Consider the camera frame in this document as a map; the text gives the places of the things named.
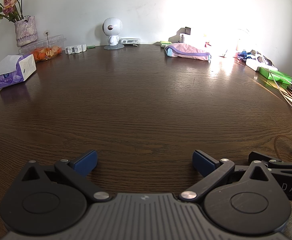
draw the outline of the dark brown tabletop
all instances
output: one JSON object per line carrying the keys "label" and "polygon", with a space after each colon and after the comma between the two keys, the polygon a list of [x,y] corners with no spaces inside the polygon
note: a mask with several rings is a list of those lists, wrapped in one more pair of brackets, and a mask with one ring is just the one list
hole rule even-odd
{"label": "dark brown tabletop", "polygon": [[[0,200],[28,160],[51,165],[88,149],[98,152],[89,179],[111,193],[179,194],[200,179],[195,149],[239,165],[252,150],[292,161],[292,110],[233,58],[100,46],[36,66],[0,90]],[[285,234],[292,239],[292,215]]]}

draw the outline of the purple knitted vase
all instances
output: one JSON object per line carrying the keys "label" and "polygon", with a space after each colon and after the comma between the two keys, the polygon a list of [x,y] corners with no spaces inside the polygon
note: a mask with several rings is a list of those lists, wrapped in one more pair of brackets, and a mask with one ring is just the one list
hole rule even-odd
{"label": "purple knitted vase", "polygon": [[17,47],[25,46],[38,39],[35,17],[26,17],[25,20],[15,22]]}

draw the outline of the pink rose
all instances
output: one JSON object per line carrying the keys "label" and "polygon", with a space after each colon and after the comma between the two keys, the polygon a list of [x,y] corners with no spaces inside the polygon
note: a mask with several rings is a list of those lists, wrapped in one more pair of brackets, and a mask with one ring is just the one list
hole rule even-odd
{"label": "pink rose", "polygon": [[8,15],[9,13],[13,12],[14,11],[14,8],[12,6],[8,6],[8,7],[5,7],[2,12],[5,14],[5,15]]}
{"label": "pink rose", "polygon": [[4,0],[4,7],[5,8],[9,6],[14,7],[16,2],[17,0]]}

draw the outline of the tissue pack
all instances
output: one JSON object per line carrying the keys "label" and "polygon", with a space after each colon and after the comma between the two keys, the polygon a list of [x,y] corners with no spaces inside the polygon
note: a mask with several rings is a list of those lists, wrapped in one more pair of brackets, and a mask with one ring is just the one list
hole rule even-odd
{"label": "tissue pack", "polygon": [[33,55],[7,56],[0,62],[0,88],[25,81],[36,70]]}

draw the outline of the plastic container lid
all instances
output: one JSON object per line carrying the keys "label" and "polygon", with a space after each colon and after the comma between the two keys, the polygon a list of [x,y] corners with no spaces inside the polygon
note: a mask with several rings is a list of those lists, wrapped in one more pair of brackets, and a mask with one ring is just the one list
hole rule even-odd
{"label": "plastic container lid", "polygon": [[65,40],[67,40],[67,39],[64,38],[64,35],[57,35],[57,36],[53,36],[53,37],[48,37],[48,39],[35,41],[35,42],[32,42],[30,44],[27,44],[27,45],[21,47],[19,49],[19,54],[25,54],[27,52],[31,52],[31,51],[38,49],[38,48],[50,47],[51,45],[53,45],[57,42],[61,42],[61,41],[65,41]]}

